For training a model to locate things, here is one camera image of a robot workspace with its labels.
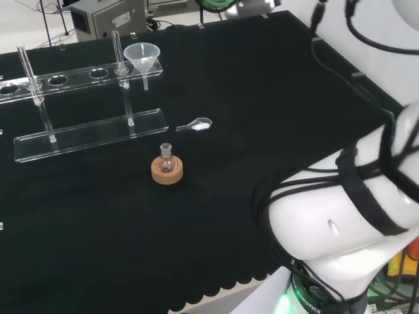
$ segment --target green light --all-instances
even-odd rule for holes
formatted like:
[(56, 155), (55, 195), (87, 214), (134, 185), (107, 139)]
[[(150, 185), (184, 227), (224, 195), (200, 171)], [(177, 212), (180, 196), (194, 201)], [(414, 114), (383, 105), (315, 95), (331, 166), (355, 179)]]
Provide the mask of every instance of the green light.
[(276, 304), (274, 314), (286, 314), (291, 313), (291, 307), (288, 300), (288, 296), (284, 294), (280, 300), (278, 301), (278, 304)]

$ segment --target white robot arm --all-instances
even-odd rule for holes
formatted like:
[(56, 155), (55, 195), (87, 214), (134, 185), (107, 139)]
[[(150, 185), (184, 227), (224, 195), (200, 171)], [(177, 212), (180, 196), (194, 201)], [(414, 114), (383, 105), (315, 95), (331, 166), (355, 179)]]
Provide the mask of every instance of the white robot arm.
[[(401, 153), (419, 121), (419, 104), (407, 107), (397, 119), (393, 155)], [(358, 141), (356, 166), (378, 160), (384, 126)], [(415, 135), (413, 146), (419, 145)], [(316, 169), (336, 169), (336, 152), (314, 164)], [(409, 154), (399, 166), (419, 183), (419, 152)], [(330, 173), (301, 171), (287, 181), (328, 177)], [(419, 236), (419, 204), (406, 196), (387, 177), (365, 180), (390, 221), (400, 227), (397, 235), (384, 235), (386, 221), (378, 229), (354, 205), (342, 185), (301, 192), (275, 201), (269, 209), (272, 231), (281, 246), (294, 258), (303, 260), (345, 299), (363, 294), (381, 267)], [(272, 196), (291, 186), (275, 191)]]
[[(319, 0), (312, 34), (326, 2)], [(357, 2), (347, 0), (346, 19), (358, 39), (388, 52), (419, 54), (359, 34), (350, 21)], [(393, 2), (419, 31), (419, 1)], [(390, 125), (292, 176), (259, 206), (257, 215), (276, 251), (294, 261), (287, 266), (294, 272), (287, 288), (289, 313), (370, 313), (369, 283), (419, 236), (419, 103), (403, 110), (393, 125), (393, 137)]]

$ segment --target glass tube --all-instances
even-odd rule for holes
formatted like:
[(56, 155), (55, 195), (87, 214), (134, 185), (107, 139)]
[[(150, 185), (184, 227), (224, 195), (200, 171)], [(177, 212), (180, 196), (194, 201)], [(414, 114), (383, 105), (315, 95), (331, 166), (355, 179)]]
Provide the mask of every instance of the glass tube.
[(45, 127), (45, 131), (48, 135), (48, 138), (50, 139), (50, 142), (55, 143), (57, 139), (55, 138), (54, 130), (52, 129), (52, 126), (51, 126), (51, 121), (48, 117), (48, 114), (46, 113), (46, 108), (44, 104), (44, 95), (42, 94), (41, 89), (39, 88), (35, 75), (33, 74), (32, 66), (31, 66), (31, 63), (29, 62), (29, 58), (27, 57), (25, 46), (22, 44), (19, 44), (17, 46), (17, 49), (18, 49), (20, 61), (22, 62), (22, 67), (24, 68), (26, 77), (28, 79), (27, 87), (32, 94), (33, 102), (39, 110), (42, 123)]

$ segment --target black tablecloth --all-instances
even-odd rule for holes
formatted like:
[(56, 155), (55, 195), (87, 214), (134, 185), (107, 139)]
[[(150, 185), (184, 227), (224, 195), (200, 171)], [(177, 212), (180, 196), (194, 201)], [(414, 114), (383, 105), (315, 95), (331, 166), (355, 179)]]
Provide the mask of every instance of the black tablecloth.
[[(333, 74), (314, 64), (308, 32), (288, 12), (147, 33), (164, 68), (132, 82), (134, 112), (160, 107), (170, 129), (104, 147), (18, 164), (13, 138), (42, 131), (30, 100), (0, 106), (0, 312), (167, 313), (220, 287), (264, 278), (278, 265), (251, 219), (259, 179), (285, 179), (382, 123)], [(122, 38), (122, 45), (133, 41)], [(356, 72), (326, 44), (319, 57)], [(29, 51), (38, 75), (110, 63), (112, 42)], [(5, 80), (23, 76), (0, 56)], [(367, 78), (358, 82), (395, 112)], [(119, 87), (46, 97), (55, 128), (124, 114)], [(208, 117), (208, 132), (176, 126)], [(177, 185), (156, 184), (163, 142), (184, 163)]]

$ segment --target clear acrylic stand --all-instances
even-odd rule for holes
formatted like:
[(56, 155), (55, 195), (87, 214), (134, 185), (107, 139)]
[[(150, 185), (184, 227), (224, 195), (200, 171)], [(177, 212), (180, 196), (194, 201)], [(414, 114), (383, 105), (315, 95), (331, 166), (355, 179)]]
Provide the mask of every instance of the clear acrylic stand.
[[(0, 103), (32, 98), (39, 110), (45, 131), (16, 137), (14, 139), (15, 161), (38, 160), (163, 132), (169, 128), (160, 109), (133, 114), (129, 95), (130, 80), (161, 74), (163, 70), (160, 63), (155, 59), (147, 72), (137, 70), (129, 61), (124, 61), (122, 58), (118, 31), (113, 31), (112, 36), (116, 63), (38, 77), (33, 74), (24, 46), (18, 45), (18, 53), (26, 78), (0, 84)], [(53, 129), (44, 104), (45, 95), (112, 82), (117, 82), (121, 88), (125, 116)]]

